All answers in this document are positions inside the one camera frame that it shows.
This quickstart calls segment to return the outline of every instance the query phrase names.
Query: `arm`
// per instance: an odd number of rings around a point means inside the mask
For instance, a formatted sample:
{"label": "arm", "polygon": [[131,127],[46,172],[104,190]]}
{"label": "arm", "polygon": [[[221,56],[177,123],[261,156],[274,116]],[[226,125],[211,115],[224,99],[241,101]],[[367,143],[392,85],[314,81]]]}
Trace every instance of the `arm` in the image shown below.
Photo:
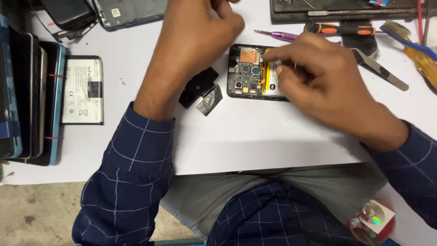
{"label": "arm", "polygon": [[410,127],[409,138],[399,149],[370,154],[407,204],[437,229],[437,142]]}
{"label": "arm", "polygon": [[[213,18],[212,8],[221,19]],[[169,1],[137,98],[83,188],[72,231],[76,244],[149,245],[174,175],[176,103],[186,82],[212,65],[243,28],[226,0]]]}
{"label": "arm", "polygon": [[[263,59],[282,60],[278,87],[287,98],[315,121],[358,137],[409,206],[436,228],[436,142],[372,98],[349,49],[304,33]],[[287,66],[294,63],[300,68]]]}

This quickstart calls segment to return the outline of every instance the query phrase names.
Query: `hand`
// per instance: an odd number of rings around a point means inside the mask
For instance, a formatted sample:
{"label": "hand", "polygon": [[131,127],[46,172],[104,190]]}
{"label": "hand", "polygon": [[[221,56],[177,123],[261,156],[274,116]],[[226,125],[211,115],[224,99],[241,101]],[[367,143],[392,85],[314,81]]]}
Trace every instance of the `hand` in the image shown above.
{"label": "hand", "polygon": [[408,138],[406,124],[370,95],[350,49],[303,33],[292,44],[264,54],[263,60],[302,67],[278,67],[278,87],[317,122],[356,135],[377,151],[396,150]]}
{"label": "hand", "polygon": [[220,58],[243,29],[243,18],[227,0],[169,0],[134,110],[151,119],[172,120],[186,83]]}

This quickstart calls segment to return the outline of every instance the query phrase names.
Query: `navy checkered shirt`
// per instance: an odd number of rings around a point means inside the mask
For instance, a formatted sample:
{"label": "navy checkered shirt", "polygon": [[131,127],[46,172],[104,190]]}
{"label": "navy checkered shirt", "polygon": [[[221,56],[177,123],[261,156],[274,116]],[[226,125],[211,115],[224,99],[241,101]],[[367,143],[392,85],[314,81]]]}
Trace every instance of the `navy checkered shirt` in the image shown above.
{"label": "navy checkered shirt", "polygon": [[[154,218],[174,176],[173,122],[144,118],[130,105],[82,191],[77,245],[153,245]],[[437,142],[410,126],[408,141],[370,152],[408,205],[437,228]],[[361,245],[327,208],[285,183],[265,183],[225,206],[207,240],[224,245]]]}

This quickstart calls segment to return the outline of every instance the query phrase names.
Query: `wrist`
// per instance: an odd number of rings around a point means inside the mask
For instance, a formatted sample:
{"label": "wrist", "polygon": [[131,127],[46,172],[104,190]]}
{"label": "wrist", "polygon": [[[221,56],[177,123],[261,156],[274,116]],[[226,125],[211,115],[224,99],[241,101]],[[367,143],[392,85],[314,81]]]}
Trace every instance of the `wrist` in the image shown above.
{"label": "wrist", "polygon": [[149,66],[135,99],[133,110],[157,121],[171,121],[187,79],[168,68]]}
{"label": "wrist", "polygon": [[408,126],[378,103],[372,110],[372,118],[366,127],[356,134],[368,148],[378,152],[390,152],[400,148],[408,139]]}

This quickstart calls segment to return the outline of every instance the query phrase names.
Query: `orange screwdriver handle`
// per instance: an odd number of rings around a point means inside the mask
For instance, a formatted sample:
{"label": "orange screwdriver handle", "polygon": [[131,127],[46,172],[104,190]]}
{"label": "orange screwdriver handle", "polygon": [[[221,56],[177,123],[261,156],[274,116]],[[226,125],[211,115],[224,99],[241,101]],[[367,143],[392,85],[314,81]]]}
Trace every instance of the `orange screwdriver handle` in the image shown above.
{"label": "orange screwdriver handle", "polygon": [[358,36],[372,36],[375,34],[376,29],[371,26],[336,26],[329,23],[312,23],[308,22],[304,31],[313,33],[323,33],[331,35],[358,35]]}

